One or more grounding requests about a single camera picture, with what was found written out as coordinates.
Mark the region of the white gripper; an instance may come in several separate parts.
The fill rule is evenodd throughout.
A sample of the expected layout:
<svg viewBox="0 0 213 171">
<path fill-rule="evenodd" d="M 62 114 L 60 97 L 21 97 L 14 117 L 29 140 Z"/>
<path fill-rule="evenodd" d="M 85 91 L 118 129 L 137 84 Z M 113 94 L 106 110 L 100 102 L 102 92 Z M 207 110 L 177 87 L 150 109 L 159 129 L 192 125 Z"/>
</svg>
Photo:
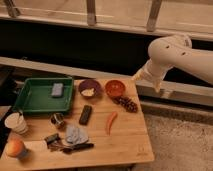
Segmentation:
<svg viewBox="0 0 213 171">
<path fill-rule="evenodd" d="M 169 66 L 163 66 L 153 62 L 152 60 L 148 60 L 142 67 L 142 71 L 135 73 L 131 79 L 133 81 L 137 81 L 143 78 L 151 82 L 155 86 L 155 91 L 159 93 L 161 89 L 161 82 L 170 69 L 171 67 Z"/>
</svg>

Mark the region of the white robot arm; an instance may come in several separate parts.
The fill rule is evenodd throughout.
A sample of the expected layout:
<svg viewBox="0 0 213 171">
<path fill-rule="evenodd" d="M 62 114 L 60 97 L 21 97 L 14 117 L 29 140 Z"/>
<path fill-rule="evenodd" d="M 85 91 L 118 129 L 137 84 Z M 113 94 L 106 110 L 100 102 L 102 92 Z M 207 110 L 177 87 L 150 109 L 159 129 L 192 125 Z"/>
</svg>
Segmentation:
<svg viewBox="0 0 213 171">
<path fill-rule="evenodd" d="M 148 46 L 149 60 L 133 76 L 145 79 L 160 91 L 166 73 L 176 67 L 213 85 L 213 51 L 192 48 L 186 35 L 173 35 L 153 40 Z"/>
</svg>

